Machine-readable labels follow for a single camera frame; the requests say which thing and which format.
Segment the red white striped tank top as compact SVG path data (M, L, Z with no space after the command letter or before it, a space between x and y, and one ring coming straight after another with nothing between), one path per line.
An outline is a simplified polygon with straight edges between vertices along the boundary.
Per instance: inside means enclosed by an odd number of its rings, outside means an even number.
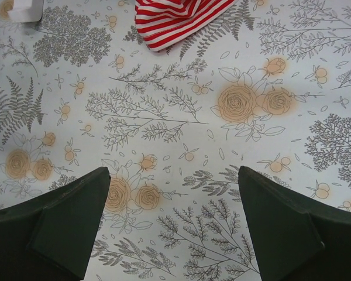
M235 4L233 0L135 1L135 26L158 52L194 34Z

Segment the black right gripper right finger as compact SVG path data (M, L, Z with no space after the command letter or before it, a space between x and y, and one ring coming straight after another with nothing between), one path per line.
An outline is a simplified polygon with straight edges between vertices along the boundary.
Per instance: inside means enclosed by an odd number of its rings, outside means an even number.
M351 213L241 166L238 185L262 280L351 280Z

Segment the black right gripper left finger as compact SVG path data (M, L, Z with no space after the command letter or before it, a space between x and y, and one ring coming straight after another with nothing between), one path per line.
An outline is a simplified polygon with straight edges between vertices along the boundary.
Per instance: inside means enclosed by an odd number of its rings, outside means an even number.
M0 280L84 280L111 177L99 167L0 210Z

